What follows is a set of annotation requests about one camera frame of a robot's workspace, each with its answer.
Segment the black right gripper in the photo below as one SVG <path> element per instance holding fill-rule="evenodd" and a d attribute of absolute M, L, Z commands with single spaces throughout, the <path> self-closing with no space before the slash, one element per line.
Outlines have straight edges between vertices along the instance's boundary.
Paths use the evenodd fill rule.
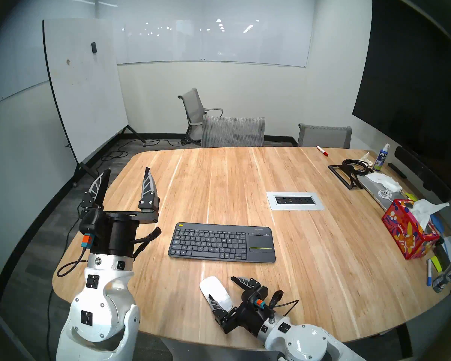
<path fill-rule="evenodd" d="M 237 327 L 243 327 L 251 334 L 266 334 L 279 323 L 279 318 L 275 315 L 275 306 L 282 299 L 284 294 L 282 290 L 276 291 L 270 303 L 266 304 L 265 298 L 268 295 L 266 286 L 262 286 L 253 278 L 232 276 L 231 280 L 244 290 L 239 307 L 233 307 L 229 295 L 222 296 L 219 300 L 208 295 L 215 320 L 225 334 Z"/>

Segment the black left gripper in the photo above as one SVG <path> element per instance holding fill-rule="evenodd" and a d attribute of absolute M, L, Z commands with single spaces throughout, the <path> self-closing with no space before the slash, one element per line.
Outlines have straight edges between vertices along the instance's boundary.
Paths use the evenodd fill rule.
<path fill-rule="evenodd" d="M 111 170 L 104 170 L 82 198 L 79 231 L 84 236 L 81 247 L 91 254 L 137 257 L 159 236 L 156 227 L 144 238 L 136 239 L 140 224 L 157 223 L 160 198 L 151 169 L 145 168 L 138 211 L 104 211 L 103 202 Z"/>

